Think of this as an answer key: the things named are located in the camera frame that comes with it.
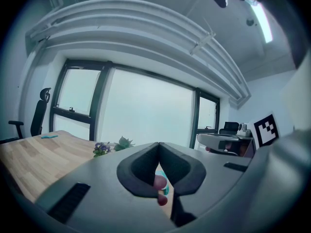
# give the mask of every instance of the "window frame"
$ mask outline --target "window frame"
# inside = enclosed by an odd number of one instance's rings
[[[105,86],[107,83],[107,79],[109,76],[109,72],[111,68],[120,69],[124,71],[129,71],[141,75],[145,75],[148,77],[156,78],[165,82],[169,82],[183,88],[187,88],[194,91],[194,104],[193,104],[193,113],[192,113],[192,129],[190,136],[190,148],[194,148],[196,135],[198,133],[217,133],[219,128],[219,113],[220,113],[220,99],[201,90],[200,88],[195,88],[191,85],[185,84],[183,82],[177,81],[175,79],[166,77],[161,74],[157,74],[151,71],[143,70],[137,67],[130,67],[121,64],[115,64],[111,61],[101,62],[101,61],[90,61],[90,60],[71,60],[67,59],[64,63],[64,66],[58,76],[55,90],[53,93],[52,101],[51,101],[51,110],[50,110],[50,132],[54,131],[54,115],[60,115],[69,119],[73,119],[79,122],[88,123],[89,127],[89,140],[95,141],[95,136],[97,135],[97,120],[99,118],[101,101],[104,95]],[[95,90],[93,93],[91,107],[89,115],[83,115],[77,112],[72,112],[66,109],[62,109],[57,107],[57,102],[59,99],[59,95],[61,92],[61,88],[66,76],[66,73],[70,69],[86,69],[86,70],[100,70],[100,75],[95,85]],[[198,129],[198,121],[199,121],[199,108],[200,108],[200,97],[203,97],[207,100],[210,100],[216,103],[216,122],[215,129],[210,130],[200,130]]]

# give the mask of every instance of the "black office chair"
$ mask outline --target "black office chair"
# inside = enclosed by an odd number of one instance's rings
[[[235,135],[238,132],[239,123],[237,122],[225,122],[225,127],[219,130],[219,134],[232,134]]]
[[[50,94],[49,94],[50,89],[51,88],[44,88],[40,92],[41,100],[39,100],[37,103],[37,107],[35,108],[33,122],[31,123],[31,127],[30,127],[30,133],[32,136],[41,134],[44,114],[47,109],[47,104],[50,100]],[[16,126],[18,137],[22,139],[23,135],[21,134],[20,126],[24,125],[24,123],[20,121],[9,121],[9,124],[13,124]]]

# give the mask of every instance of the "blue object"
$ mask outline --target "blue object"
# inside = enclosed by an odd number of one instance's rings
[[[58,137],[58,135],[45,135],[45,136],[42,136],[41,138],[44,139],[44,138],[54,138],[54,137]]]

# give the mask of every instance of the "fluorescent light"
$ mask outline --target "fluorescent light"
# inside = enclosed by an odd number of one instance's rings
[[[267,16],[263,10],[262,5],[259,3],[256,6],[251,5],[255,15],[257,16],[257,19],[259,21],[259,24],[261,26],[262,32],[264,39],[266,40],[266,43],[270,42],[273,40],[272,38],[272,33],[270,30],[270,25],[267,19]]]

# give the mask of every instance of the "chair armrest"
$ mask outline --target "chair armrest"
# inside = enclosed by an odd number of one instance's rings
[[[9,121],[9,124],[24,125],[24,123],[23,123],[23,122],[20,122],[20,121]]]

